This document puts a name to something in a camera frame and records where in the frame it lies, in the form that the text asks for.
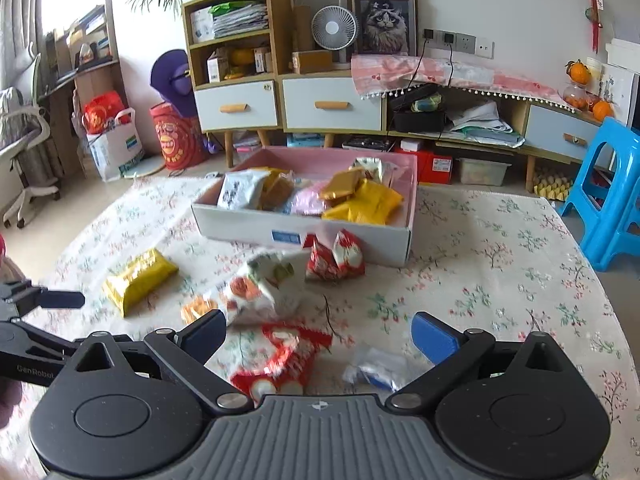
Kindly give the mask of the red white snack bag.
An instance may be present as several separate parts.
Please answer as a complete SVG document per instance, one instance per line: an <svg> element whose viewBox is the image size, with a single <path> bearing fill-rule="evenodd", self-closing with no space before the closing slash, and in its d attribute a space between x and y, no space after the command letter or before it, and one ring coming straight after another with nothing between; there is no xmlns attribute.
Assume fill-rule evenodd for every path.
<svg viewBox="0 0 640 480"><path fill-rule="evenodd" d="M253 368L239 367L230 382L255 403L267 394L301 396L311 378L314 359L332 346L331 334L301 325L268 323L262 334L273 346L268 359Z"/></svg>

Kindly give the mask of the yellow snack bag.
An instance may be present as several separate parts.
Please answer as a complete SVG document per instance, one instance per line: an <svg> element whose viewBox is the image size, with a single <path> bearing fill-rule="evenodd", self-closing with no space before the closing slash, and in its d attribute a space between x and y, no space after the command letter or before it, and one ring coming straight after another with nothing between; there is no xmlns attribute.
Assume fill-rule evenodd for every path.
<svg viewBox="0 0 640 480"><path fill-rule="evenodd" d="M169 261L159 250L152 248L107 274L104 282L105 292L120 315L126 318L139 302L178 271L175 263Z"/></svg>

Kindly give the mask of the white black-print snack bag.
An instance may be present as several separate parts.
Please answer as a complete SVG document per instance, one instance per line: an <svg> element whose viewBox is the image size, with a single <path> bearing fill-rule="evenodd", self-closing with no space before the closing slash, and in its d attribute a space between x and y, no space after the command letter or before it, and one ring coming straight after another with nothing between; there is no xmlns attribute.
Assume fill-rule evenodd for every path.
<svg viewBox="0 0 640 480"><path fill-rule="evenodd" d="M217 207L225 210L255 209L269 176L270 171L263 169L229 172L222 182Z"/></svg>

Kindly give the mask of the brown cracker packet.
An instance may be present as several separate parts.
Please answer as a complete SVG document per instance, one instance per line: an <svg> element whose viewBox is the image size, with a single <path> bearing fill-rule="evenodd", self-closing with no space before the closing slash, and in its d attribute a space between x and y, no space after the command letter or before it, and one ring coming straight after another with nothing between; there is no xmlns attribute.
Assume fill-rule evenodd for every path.
<svg viewBox="0 0 640 480"><path fill-rule="evenodd" d="M273 211L280 208L294 191L294 178L290 172L273 171L265 180L259 199L261 210Z"/></svg>

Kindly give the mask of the gold orange snack packet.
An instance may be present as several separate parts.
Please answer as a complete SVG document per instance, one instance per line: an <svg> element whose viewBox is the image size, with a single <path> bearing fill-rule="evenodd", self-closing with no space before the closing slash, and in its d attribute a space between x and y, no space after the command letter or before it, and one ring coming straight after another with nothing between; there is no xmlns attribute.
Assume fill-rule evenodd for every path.
<svg viewBox="0 0 640 480"><path fill-rule="evenodd" d="M357 191L364 172L350 168L337 172L319 192L319 197L330 205L337 205L351 198Z"/></svg>

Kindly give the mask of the white pecan kernels bag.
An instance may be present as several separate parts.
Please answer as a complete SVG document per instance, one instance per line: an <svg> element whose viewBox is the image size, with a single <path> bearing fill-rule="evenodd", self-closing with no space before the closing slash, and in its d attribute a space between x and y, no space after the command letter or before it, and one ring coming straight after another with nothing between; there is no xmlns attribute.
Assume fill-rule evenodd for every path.
<svg viewBox="0 0 640 480"><path fill-rule="evenodd" d="M390 188L399 167L378 157L357 157L350 169L360 170L366 179Z"/></svg>

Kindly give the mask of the clear blue wrapper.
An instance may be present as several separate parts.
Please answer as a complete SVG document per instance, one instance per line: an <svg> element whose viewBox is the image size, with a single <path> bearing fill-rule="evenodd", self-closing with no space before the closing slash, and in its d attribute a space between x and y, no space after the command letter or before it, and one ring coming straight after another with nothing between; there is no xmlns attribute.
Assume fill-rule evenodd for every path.
<svg viewBox="0 0 640 480"><path fill-rule="evenodd" d="M397 392L426 371L425 364L362 344L345 367L342 379L351 385L363 384Z"/></svg>

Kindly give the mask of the white orange snack bag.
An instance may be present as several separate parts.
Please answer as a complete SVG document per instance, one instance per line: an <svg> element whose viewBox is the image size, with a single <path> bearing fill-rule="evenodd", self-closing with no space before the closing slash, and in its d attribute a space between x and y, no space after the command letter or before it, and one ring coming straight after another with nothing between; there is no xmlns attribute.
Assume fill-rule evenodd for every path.
<svg viewBox="0 0 640 480"><path fill-rule="evenodd" d="M308 296L309 252L261 252L226 281L218 308L228 326L260 325L290 318Z"/></svg>

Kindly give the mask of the floral tablecloth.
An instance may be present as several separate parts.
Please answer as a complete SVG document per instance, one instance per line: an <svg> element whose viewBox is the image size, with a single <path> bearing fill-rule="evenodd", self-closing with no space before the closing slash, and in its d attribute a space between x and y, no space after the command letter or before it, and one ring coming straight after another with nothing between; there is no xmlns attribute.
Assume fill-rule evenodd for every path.
<svg viewBox="0 0 640 480"><path fill-rule="evenodd" d="M204 237L192 204L208 187L198 178L134 182L85 229L61 220L8 240L9 255L26 275L56 257L43 284L79 290L79 310L38 310L28 322L66 339L94 330L141 338L157 327L179 328L182 306L203 296L255 253L240 242ZM106 274L145 249L156 248L179 269L130 316L104 294ZM639 381L612 302L564 221L540 198L420 188L411 252L401 269L368 266L362 278L317 284L300 306L299 324L332 337L318 356L309 392L346 390L343 370L362 344L420 359L409 325L419 311L465 330L479 327L500 340L550 334L603 404L611 439L598 463L601 479L639 474Z"/></svg>

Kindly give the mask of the small red snack bag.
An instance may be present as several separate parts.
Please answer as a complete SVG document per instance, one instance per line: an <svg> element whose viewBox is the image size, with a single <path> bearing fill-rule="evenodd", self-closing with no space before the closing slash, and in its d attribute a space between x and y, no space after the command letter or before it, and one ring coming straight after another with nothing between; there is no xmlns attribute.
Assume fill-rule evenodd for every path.
<svg viewBox="0 0 640 480"><path fill-rule="evenodd" d="M337 233L331 247L323 245L314 234L308 234L303 248L309 249L307 280L338 282L366 273L360 240L346 230Z"/></svg>

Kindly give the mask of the white office chair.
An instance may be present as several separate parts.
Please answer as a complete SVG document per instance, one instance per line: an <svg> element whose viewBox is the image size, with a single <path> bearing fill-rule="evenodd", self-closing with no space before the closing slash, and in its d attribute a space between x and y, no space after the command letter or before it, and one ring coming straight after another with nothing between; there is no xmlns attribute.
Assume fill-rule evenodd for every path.
<svg viewBox="0 0 640 480"><path fill-rule="evenodd" d="M36 198L61 198L48 162L44 144L51 139L51 128L38 104L40 54L25 52L30 63L1 91L1 163L8 165L21 181L22 189L14 202L6 207L3 225L26 226L27 207Z"/></svg>

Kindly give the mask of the white shopping bag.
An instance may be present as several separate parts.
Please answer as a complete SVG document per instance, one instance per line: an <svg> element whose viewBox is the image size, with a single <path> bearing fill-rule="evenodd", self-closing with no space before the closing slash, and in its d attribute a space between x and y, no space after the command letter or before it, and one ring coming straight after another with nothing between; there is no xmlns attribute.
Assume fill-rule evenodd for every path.
<svg viewBox="0 0 640 480"><path fill-rule="evenodd" d="M104 182L119 180L137 166L144 148L136 128L136 111L129 107L107 122L97 134L87 134L96 170Z"/></svg>

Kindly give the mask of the pink cardboard box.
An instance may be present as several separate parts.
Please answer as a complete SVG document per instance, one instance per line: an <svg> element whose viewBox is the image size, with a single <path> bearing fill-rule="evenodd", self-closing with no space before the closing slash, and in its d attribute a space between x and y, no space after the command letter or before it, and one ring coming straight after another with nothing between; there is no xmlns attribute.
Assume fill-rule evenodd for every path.
<svg viewBox="0 0 640 480"><path fill-rule="evenodd" d="M360 181L356 193L337 205L319 197L321 189L337 172L350 169L357 157L378 157L399 169L390 188ZM225 210L217 207L226 174L192 206L200 232L214 240L262 246L300 247L308 234L331 247L341 230L360 240L364 261L401 268L407 263L416 209L418 166L412 155L349 151L340 148L284 148L270 146L239 164L237 172L263 169L290 172L294 191L273 211Z"/></svg>

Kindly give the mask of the clear plastic storage bin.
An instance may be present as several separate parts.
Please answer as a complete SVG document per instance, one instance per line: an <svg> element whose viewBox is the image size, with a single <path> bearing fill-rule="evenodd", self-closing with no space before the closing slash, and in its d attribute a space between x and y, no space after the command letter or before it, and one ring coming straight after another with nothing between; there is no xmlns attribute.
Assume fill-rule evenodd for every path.
<svg viewBox="0 0 640 480"><path fill-rule="evenodd" d="M459 158L460 182L467 185L501 186L511 165L474 158Z"/></svg>

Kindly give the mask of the red storage box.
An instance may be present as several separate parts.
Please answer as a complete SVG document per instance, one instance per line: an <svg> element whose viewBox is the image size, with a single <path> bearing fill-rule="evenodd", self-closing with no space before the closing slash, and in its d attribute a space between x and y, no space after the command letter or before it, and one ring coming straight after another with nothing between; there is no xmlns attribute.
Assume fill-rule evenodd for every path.
<svg viewBox="0 0 640 480"><path fill-rule="evenodd" d="M395 148L394 152L413 155L416 158L420 184L449 184L451 182L452 166L454 166L451 156L439 155L429 150L409 152Z"/></svg>

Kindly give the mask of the yellow egg tray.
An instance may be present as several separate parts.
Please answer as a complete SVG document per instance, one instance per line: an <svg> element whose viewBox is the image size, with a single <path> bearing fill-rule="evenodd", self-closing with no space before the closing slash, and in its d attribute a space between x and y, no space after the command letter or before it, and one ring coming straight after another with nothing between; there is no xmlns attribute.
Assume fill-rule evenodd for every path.
<svg viewBox="0 0 640 480"><path fill-rule="evenodd" d="M533 193L550 202L564 203L570 195L574 180L562 172L549 168L537 169L533 176Z"/></svg>

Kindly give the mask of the blue plastic stool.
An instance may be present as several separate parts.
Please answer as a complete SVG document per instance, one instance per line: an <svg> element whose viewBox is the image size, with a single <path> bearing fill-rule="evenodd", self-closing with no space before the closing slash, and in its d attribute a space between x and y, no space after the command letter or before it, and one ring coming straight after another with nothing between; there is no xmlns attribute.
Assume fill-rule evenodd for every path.
<svg viewBox="0 0 640 480"><path fill-rule="evenodd" d="M601 152L613 152L609 179L598 173ZM605 118L559 215L576 212L584 232L580 248L594 270L604 272L615 257L639 255L639 135Z"/></svg>

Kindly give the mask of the red round gift bag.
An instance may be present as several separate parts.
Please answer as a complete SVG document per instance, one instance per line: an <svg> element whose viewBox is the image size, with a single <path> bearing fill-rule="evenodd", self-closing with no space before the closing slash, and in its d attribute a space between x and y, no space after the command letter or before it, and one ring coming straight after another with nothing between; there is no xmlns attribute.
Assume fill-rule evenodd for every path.
<svg viewBox="0 0 640 480"><path fill-rule="evenodd" d="M150 108L153 126L169 171L198 166L208 157L198 118L183 117L170 103Z"/></svg>

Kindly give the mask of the wooden drawer cabinet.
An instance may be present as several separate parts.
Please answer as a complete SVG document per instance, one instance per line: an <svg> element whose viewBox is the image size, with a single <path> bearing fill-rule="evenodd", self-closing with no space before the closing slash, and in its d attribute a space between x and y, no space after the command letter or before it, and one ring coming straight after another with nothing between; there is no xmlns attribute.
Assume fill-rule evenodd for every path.
<svg viewBox="0 0 640 480"><path fill-rule="evenodd" d="M328 70L313 74L291 72L293 64L294 13L288 0L255 0L266 6L265 28L238 32L203 42L193 40L192 14L215 3L239 0L192 0L182 7L184 33L188 40L198 121L205 133L221 133L230 142L236 130L254 131L262 144L268 145L271 130L286 133L320 133L324 144L332 146L339 134L368 134L392 138L422 138L458 148L498 152L497 144L472 141L462 136L447 136L441 128L424 128L416 122L405 131L397 128L397 116L390 102L400 96L375 96L363 99L348 70ZM272 54L272 69L257 75L211 82L206 62L219 47L250 47L258 40L267 41ZM500 117L515 134L524 138L518 153L526 156L527 168L533 170L539 159L562 164L584 157L586 143L596 134L600 122L591 115L504 96L482 96L469 90L437 86L462 105L485 99L496 102Z"/></svg>

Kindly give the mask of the orange fruit lower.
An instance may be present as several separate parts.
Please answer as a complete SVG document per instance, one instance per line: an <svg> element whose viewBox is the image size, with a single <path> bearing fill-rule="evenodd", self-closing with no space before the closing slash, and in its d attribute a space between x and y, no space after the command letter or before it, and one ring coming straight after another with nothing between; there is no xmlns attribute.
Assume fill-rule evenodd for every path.
<svg viewBox="0 0 640 480"><path fill-rule="evenodd" d="M603 122L607 117L614 117L612 105L605 100L599 100L591 107L592 116L597 122Z"/></svg>

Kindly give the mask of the orange fruit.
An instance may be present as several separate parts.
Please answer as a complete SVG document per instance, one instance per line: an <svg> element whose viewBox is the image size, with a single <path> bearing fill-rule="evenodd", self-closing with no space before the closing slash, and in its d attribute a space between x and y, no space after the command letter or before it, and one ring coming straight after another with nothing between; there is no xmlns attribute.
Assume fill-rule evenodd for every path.
<svg viewBox="0 0 640 480"><path fill-rule="evenodd" d="M614 117L612 105L605 100L599 100L591 107L592 116L597 122L603 122L607 117Z"/></svg>
<svg viewBox="0 0 640 480"><path fill-rule="evenodd" d="M566 64L566 74L575 84L586 86L591 81L590 70L581 60L570 61Z"/></svg>

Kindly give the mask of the pink fringed cloth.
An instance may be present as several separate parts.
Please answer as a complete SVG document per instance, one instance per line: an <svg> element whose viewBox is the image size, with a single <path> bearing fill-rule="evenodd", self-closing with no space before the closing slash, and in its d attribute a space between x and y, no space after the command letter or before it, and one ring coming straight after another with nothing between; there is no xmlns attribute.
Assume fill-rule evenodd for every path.
<svg viewBox="0 0 640 480"><path fill-rule="evenodd" d="M443 58L401 55L360 55L350 60L356 92L363 98L400 96L421 84L469 90L482 96L504 96L562 108L575 113L551 87L504 70L454 62Z"/></svg>

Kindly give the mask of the orange fruit on top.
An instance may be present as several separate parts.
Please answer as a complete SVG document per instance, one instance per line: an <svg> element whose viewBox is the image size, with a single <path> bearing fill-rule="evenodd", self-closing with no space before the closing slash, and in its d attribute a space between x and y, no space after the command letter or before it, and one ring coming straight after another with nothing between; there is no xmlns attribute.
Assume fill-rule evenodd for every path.
<svg viewBox="0 0 640 480"><path fill-rule="evenodd" d="M566 74L575 84L586 86L591 81L590 70L581 60L570 61L566 64Z"/></svg>

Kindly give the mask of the white desk fan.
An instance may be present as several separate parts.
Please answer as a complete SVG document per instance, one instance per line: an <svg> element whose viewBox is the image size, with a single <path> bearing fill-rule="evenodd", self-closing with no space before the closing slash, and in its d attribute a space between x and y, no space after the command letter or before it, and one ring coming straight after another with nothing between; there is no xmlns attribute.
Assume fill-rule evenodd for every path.
<svg viewBox="0 0 640 480"><path fill-rule="evenodd" d="M321 49L336 52L337 70L347 70L348 49L358 37L356 16L342 6L324 6L311 20L311 35Z"/></svg>

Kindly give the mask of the framed cat picture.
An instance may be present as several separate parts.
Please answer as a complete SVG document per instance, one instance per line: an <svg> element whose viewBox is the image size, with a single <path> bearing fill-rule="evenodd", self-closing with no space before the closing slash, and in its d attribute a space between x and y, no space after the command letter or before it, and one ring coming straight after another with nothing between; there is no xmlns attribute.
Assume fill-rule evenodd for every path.
<svg viewBox="0 0 640 480"><path fill-rule="evenodd" d="M415 56L418 0L347 0L358 22L354 52Z"/></svg>

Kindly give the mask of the wall power outlet strip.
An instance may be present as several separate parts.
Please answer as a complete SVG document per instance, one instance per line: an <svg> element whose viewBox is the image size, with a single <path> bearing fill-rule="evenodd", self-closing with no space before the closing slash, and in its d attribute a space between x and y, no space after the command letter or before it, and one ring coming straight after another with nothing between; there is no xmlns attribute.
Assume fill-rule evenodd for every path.
<svg viewBox="0 0 640 480"><path fill-rule="evenodd" d="M487 38L431 28L423 29L423 38L429 49L460 52L490 60L494 57L494 43Z"/></svg>

